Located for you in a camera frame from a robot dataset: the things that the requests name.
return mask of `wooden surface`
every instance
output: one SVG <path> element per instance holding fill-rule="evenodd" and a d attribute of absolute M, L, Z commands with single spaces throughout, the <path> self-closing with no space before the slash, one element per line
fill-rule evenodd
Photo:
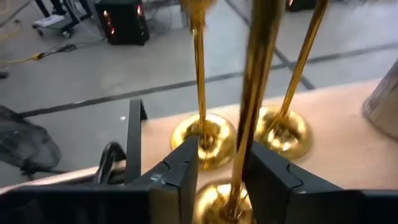
<path fill-rule="evenodd" d="M 398 143 L 378 133 L 363 118 L 361 106 L 379 80 L 299 93 L 291 109 L 313 128 L 310 151 L 294 161 L 300 167 L 345 189 L 398 189 Z M 282 98 L 264 100 L 280 105 Z M 209 110 L 238 124 L 239 105 Z M 146 121 L 142 125 L 142 171 L 146 172 L 170 152 L 174 128 L 189 114 Z M 199 189 L 211 180 L 231 177 L 232 163 L 200 172 Z"/>

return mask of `black equipment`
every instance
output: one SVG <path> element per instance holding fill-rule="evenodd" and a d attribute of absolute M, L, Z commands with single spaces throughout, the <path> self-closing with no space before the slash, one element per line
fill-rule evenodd
<path fill-rule="evenodd" d="M 50 13 L 48 12 L 48 10 L 46 9 L 42 0 L 35 0 L 35 2 L 37 4 L 37 6 L 39 7 L 39 9 L 42 11 L 42 14 L 44 17 L 48 18 L 51 16 Z M 83 21 L 85 19 L 91 18 L 91 16 L 92 16 L 92 13 L 90 11 L 90 6 L 88 5 L 87 1 L 79 0 L 79 2 L 81 4 L 82 8 L 86 11 L 86 14 L 77 18 L 75 12 L 73 12 L 73 9 L 71 8 L 71 4 L 74 4 L 74 3 L 70 2 L 70 0 L 64 0 L 63 7 L 65 7 L 65 9 L 68 12 L 68 14 L 64 15 L 65 16 L 64 20 L 56 22 L 56 23 L 54 23 L 50 26 L 47 26 L 45 28 L 57 29 L 57 30 L 61 31 L 61 33 L 66 38 L 69 39 L 72 36 L 72 27 L 79 24 L 81 21 Z M 43 32 L 40 30 L 43 27 L 33 24 L 32 28 L 35 29 L 40 36 L 43 35 Z"/>
<path fill-rule="evenodd" d="M 111 143 L 88 184 L 20 187 L 1 195 L 0 223 L 191 224 L 197 144 L 197 136 L 188 138 L 149 172 L 127 182 L 129 166 L 122 176 L 111 173 L 110 164 L 126 158 Z M 243 180 L 258 224 L 398 223 L 396 190 L 343 190 L 256 142 L 248 153 Z"/>
<path fill-rule="evenodd" d="M 109 162 L 124 159 L 115 143 L 104 150 L 95 184 L 28 186 L 0 197 L 0 223 L 190 223 L 198 176 L 198 137 L 124 186 L 108 185 Z"/>
<path fill-rule="evenodd" d="M 141 0 L 99 0 L 95 8 L 110 44 L 144 45 L 149 39 Z"/>
<path fill-rule="evenodd" d="M 256 142 L 245 163 L 258 224 L 398 223 L 398 190 L 343 190 Z"/>
<path fill-rule="evenodd" d="M 22 175 L 34 178 L 36 172 L 61 174 L 61 151 L 47 131 L 0 105 L 0 162 L 20 168 Z"/>

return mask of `gold base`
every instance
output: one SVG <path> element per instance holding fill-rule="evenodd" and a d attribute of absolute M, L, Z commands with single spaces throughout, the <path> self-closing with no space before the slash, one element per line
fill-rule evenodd
<path fill-rule="evenodd" d="M 313 134 L 310 125 L 299 114 L 288 111 L 279 127 L 270 128 L 279 114 L 279 107 L 263 106 L 259 112 L 254 139 L 286 159 L 296 159 L 311 147 Z"/>
<path fill-rule="evenodd" d="M 200 140 L 198 167 L 203 170 L 217 169 L 234 157 L 236 130 L 229 121 L 215 114 L 206 114 L 205 128 L 206 144 L 203 139 Z M 179 147 L 187 137 L 195 134 L 201 134 L 199 114 L 182 121 L 174 130 L 172 150 Z"/>
<path fill-rule="evenodd" d="M 228 218 L 224 206 L 229 199 L 231 190 L 231 180 L 217 180 L 203 186 L 196 195 L 195 206 L 193 209 L 194 224 L 209 223 L 233 223 L 233 224 L 253 224 L 256 223 L 245 188 L 241 192 L 239 204 L 239 215 L 237 218 Z"/>

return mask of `black mesh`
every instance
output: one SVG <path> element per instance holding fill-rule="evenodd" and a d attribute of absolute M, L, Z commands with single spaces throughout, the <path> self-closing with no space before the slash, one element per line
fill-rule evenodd
<path fill-rule="evenodd" d="M 58 146 L 46 130 L 0 106 L 0 160 L 22 170 L 55 167 L 61 158 Z"/>

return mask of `gray floor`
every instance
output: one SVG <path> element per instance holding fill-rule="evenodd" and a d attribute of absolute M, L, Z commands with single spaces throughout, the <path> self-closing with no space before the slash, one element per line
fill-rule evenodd
<path fill-rule="evenodd" d="M 206 18 L 209 108 L 239 103 L 250 10 L 249 1 L 219 0 Z M 330 4 L 304 71 L 310 84 L 322 88 L 383 77 L 398 58 L 397 10 L 396 2 Z M 129 97 L 142 98 L 149 118 L 197 110 L 192 36 L 181 28 L 177 7 L 170 13 L 163 10 L 159 21 L 167 26 L 170 15 L 172 28 L 153 35 L 144 47 L 99 44 L 10 65 L 11 76 L 0 80 L 0 104 L 30 115 L 33 123 L 48 130 L 63 153 L 59 169 L 97 165 L 106 143 L 126 145 Z M 273 58 L 265 97 L 285 93 L 311 15 L 310 11 L 285 14 L 277 40 L 282 55 Z M 22 29 L 1 42 L 1 60 L 28 57 L 63 40 L 53 30 L 39 37 L 30 28 L 40 19 L 34 4 L 16 18 Z M 98 41 L 86 31 L 88 27 L 97 32 L 95 27 L 89 22 L 84 25 L 75 27 L 68 42 Z M 8 24 L 1 32 L 12 28 Z M 300 84 L 298 90 L 309 87 Z M 86 101 L 88 106 L 67 110 Z M 0 162 L 0 170 L 4 177 L 0 186 L 26 181 L 5 163 Z"/>

